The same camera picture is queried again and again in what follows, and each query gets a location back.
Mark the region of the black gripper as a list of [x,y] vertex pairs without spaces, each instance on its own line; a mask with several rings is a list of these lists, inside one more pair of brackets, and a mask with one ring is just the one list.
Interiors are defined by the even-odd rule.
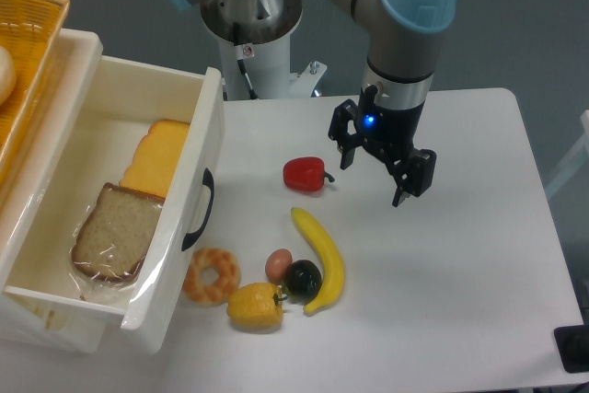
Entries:
[[[332,114],[328,138],[341,154],[340,169],[354,160],[362,146],[387,168],[397,185],[392,205],[399,207],[410,196],[420,197],[433,182],[437,154],[430,149],[414,149],[413,137],[422,115],[423,104],[408,110],[390,110],[376,104],[378,89],[369,86],[359,96],[358,107],[346,99]],[[356,133],[349,132],[353,123]]]

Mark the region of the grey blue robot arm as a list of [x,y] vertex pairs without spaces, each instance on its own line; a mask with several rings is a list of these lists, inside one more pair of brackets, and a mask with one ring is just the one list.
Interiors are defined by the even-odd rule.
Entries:
[[[232,100],[293,95],[290,37],[302,0],[169,0],[199,7],[218,42],[227,96]],[[358,99],[333,112],[329,138],[341,166],[357,148],[383,163],[396,183],[394,204],[418,197],[433,181],[436,155],[413,143],[456,0],[328,0],[369,36]]]

